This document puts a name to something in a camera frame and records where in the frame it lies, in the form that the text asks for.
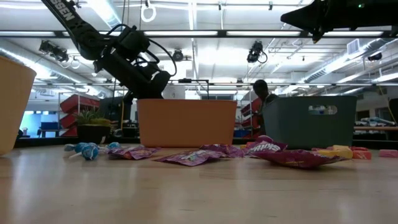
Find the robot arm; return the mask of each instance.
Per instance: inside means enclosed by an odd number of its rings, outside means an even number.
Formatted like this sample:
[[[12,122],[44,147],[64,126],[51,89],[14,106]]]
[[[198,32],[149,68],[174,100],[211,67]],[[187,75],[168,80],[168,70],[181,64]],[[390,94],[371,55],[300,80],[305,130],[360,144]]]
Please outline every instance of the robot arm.
[[[159,69],[157,66],[159,59],[148,51],[150,42],[161,47],[158,43],[145,37],[142,32],[136,30],[135,26],[130,28],[124,24],[114,27],[107,34],[100,34],[76,13],[73,1],[42,0],[42,2],[66,28],[81,56],[94,61],[95,72],[102,69],[109,72],[120,81],[121,86],[124,85],[129,90],[128,98],[162,98],[162,91],[171,75]],[[110,35],[122,26],[124,29],[118,37]],[[146,67],[140,66],[142,62],[137,62],[137,59],[144,60],[139,56],[142,52],[149,52],[155,62],[148,62]]]

